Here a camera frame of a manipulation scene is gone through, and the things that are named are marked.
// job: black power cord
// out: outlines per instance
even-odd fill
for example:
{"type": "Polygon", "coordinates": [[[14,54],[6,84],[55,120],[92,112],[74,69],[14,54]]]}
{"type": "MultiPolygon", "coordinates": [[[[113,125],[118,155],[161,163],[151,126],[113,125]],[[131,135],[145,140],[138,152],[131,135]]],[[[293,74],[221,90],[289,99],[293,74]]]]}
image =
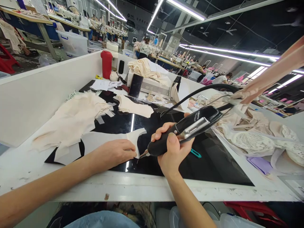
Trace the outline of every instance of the black power cord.
{"type": "MultiPolygon", "coordinates": [[[[202,88],[199,88],[198,90],[192,92],[191,94],[189,94],[188,96],[186,96],[184,99],[182,99],[180,102],[178,102],[176,105],[173,105],[171,108],[169,108],[167,111],[165,111],[163,114],[161,114],[160,118],[167,114],[168,112],[170,112],[172,109],[176,108],[177,106],[179,106],[181,103],[183,103],[185,100],[187,100],[188,98],[192,97],[193,95],[199,93],[199,92],[202,92],[204,90],[207,90],[207,89],[214,89],[214,88],[221,88],[221,89],[228,89],[230,92],[232,93],[235,93],[237,91],[239,91],[239,88],[233,86],[233,85],[228,85],[228,84],[212,84],[212,85],[207,85],[207,86],[204,86],[202,88]]],[[[223,110],[226,110],[226,109],[229,109],[229,108],[232,108],[233,105],[232,104],[226,104],[222,107],[219,107],[218,110],[219,111],[223,111],[223,110]]]]}

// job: plastic bag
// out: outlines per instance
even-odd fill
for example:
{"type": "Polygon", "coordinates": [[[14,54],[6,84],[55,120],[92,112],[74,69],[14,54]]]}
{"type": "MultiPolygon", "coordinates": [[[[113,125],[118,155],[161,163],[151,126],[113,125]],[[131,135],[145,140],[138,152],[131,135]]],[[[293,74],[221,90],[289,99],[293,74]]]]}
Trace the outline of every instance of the plastic bag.
{"type": "Polygon", "coordinates": [[[57,62],[58,61],[56,61],[55,59],[53,59],[51,57],[51,55],[49,55],[49,54],[42,54],[39,57],[39,64],[40,64],[39,67],[45,67],[45,66],[57,63],[57,62]]]}

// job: smartphone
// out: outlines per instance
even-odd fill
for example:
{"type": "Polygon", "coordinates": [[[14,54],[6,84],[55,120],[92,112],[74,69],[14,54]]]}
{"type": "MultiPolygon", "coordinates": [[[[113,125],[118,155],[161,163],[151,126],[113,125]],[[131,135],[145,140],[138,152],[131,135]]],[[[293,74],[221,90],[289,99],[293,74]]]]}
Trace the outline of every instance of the smartphone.
{"type": "Polygon", "coordinates": [[[128,95],[131,97],[138,98],[140,93],[140,88],[142,86],[142,82],[143,82],[143,77],[139,76],[138,74],[134,74],[128,95]]]}

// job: hanging garment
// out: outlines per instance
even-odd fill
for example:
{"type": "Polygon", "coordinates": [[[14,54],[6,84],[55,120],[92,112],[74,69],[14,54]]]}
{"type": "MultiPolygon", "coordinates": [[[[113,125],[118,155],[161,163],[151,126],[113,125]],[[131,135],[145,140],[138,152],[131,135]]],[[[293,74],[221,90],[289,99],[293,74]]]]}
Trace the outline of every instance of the hanging garment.
{"type": "Polygon", "coordinates": [[[14,27],[0,19],[0,30],[2,30],[4,37],[9,40],[9,44],[13,52],[15,54],[21,53],[20,51],[22,48],[25,48],[26,45],[14,27]]]}
{"type": "Polygon", "coordinates": [[[249,82],[245,88],[236,92],[232,98],[241,98],[243,104],[249,104],[278,80],[302,66],[304,66],[304,36],[284,52],[278,61],[258,78],[249,82]]]}

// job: person's left hand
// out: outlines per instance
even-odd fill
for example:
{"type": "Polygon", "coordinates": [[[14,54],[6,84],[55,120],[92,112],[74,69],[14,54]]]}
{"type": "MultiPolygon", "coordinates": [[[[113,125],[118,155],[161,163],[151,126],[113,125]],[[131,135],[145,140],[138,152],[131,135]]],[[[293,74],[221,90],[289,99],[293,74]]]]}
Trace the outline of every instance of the person's left hand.
{"type": "Polygon", "coordinates": [[[81,159],[94,175],[133,159],[137,155],[135,149],[131,141],[117,139],[106,142],[81,159]]]}

